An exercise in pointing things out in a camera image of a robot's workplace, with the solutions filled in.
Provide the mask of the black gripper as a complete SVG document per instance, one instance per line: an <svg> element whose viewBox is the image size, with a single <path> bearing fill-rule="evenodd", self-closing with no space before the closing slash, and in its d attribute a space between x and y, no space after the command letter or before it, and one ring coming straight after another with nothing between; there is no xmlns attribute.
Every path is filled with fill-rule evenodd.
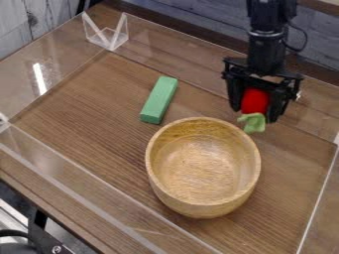
<svg viewBox="0 0 339 254"><path fill-rule="evenodd" d="M247 88L257 88L269 93L269 103L265 113L268 123L273 123L283 114L283 108L289 100L296 100L300 94L303 76L279 67L272 72L253 70L241 58L224 58L223 80L231 107L241 109L241 99Z"/></svg>

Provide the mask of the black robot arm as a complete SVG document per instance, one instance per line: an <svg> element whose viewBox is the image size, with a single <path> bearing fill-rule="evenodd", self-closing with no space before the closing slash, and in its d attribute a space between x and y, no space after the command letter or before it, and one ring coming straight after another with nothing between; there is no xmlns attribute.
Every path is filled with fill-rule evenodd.
<svg viewBox="0 0 339 254"><path fill-rule="evenodd" d="M288 102L296 100L303 76L285 69L285 50L300 52L287 43L288 28L295 26L296 0L247 0L251 21L248 56L224 58L223 80L227 83L229 104L241 111L249 88L267 94L267 123L284 113Z"/></svg>

